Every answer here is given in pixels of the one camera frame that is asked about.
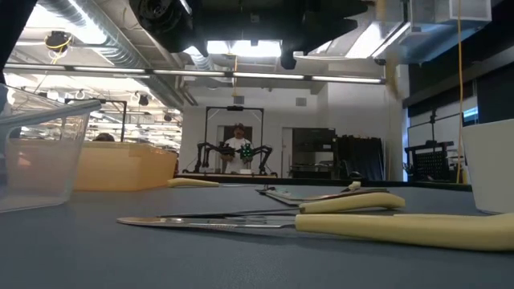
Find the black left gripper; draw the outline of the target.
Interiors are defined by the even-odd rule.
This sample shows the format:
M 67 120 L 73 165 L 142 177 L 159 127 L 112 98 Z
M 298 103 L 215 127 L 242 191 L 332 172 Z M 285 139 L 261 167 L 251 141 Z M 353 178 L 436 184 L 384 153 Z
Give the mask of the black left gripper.
M 301 49 L 303 17 L 307 55 L 358 28 L 352 17 L 367 10 L 361 0 L 229 1 L 225 6 L 204 1 L 200 31 L 208 41 L 279 41 L 281 65 L 292 70 L 293 52 Z

